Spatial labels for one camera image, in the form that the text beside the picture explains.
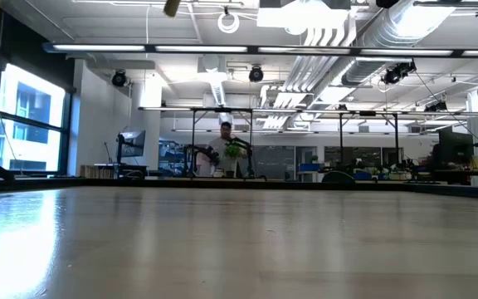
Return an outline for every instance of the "person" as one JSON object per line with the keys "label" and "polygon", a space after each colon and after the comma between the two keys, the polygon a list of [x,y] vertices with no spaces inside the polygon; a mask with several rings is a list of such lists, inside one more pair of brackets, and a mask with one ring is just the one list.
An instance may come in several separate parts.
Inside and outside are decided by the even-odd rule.
{"label": "person", "polygon": [[[227,144],[232,141],[232,124],[227,121],[221,123],[221,136],[212,140],[209,146],[213,147],[213,150],[219,153],[220,163],[217,166],[218,169],[222,169],[224,173],[227,171],[236,172],[237,159],[232,159],[224,155]],[[245,156],[245,151],[241,150],[241,157]]]}

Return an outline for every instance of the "ceiling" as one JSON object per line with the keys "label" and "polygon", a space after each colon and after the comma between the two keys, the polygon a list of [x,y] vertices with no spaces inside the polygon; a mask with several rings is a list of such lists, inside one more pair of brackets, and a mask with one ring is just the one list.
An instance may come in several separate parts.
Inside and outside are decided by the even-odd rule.
{"label": "ceiling", "polygon": [[[240,17],[239,29],[232,34],[217,28],[219,7],[195,5],[193,19],[188,14],[175,18],[163,15],[160,7],[114,6],[108,3],[81,3],[81,0],[2,0],[2,8],[14,17],[54,42],[93,43],[179,43],[179,44],[228,44],[228,45],[299,45],[305,39],[293,36],[280,28],[261,28],[256,21]],[[256,14],[257,0],[242,1],[244,8],[231,11]],[[370,2],[368,8],[357,14],[358,30],[374,16],[378,8]],[[188,13],[187,7],[180,12]],[[453,15],[473,14],[478,10],[457,9]],[[198,38],[195,24],[200,32]],[[448,17],[433,33],[421,40],[417,47],[478,47],[478,17]],[[95,56],[96,60],[152,60],[166,76],[174,93],[166,96],[193,98],[210,92],[210,86],[195,81],[198,55],[166,54],[107,54]],[[233,69],[233,77],[223,84],[226,93],[253,93],[259,95],[261,84],[248,82],[252,64],[261,64],[267,81],[284,81],[291,70],[293,56],[228,56],[227,68]],[[475,81],[478,78],[478,60],[467,59],[416,59],[417,71],[433,91],[449,90],[448,107],[462,109],[466,93],[472,84],[459,81]],[[358,88],[347,103],[349,109],[402,109],[419,100],[429,98],[429,90],[417,76],[409,76],[399,86],[379,84],[378,77],[369,84],[371,88]]]}

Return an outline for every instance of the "window frame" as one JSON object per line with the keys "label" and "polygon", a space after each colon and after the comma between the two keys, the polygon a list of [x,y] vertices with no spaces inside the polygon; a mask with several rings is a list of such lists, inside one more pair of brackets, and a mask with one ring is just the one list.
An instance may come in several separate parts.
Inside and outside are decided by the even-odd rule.
{"label": "window frame", "polygon": [[[0,87],[2,72],[0,70]],[[60,132],[60,147],[58,154],[58,170],[57,171],[39,171],[39,170],[9,170],[13,174],[45,174],[45,175],[65,175],[67,174],[68,153],[69,153],[69,139],[70,139],[70,125],[71,125],[71,105],[73,101],[73,93],[65,90],[65,96],[62,104],[61,127],[40,122],[38,120],[28,119],[18,115],[13,115],[7,112],[0,111],[0,116],[3,120],[13,120],[15,123],[25,125],[33,125],[39,128],[54,130]]]}

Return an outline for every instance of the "green object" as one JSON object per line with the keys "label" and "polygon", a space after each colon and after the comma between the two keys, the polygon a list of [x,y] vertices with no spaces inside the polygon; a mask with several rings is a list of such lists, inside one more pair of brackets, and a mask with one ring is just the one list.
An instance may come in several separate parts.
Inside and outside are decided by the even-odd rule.
{"label": "green object", "polygon": [[239,157],[240,153],[241,153],[241,149],[235,145],[227,146],[226,149],[224,150],[224,155],[232,159]]}

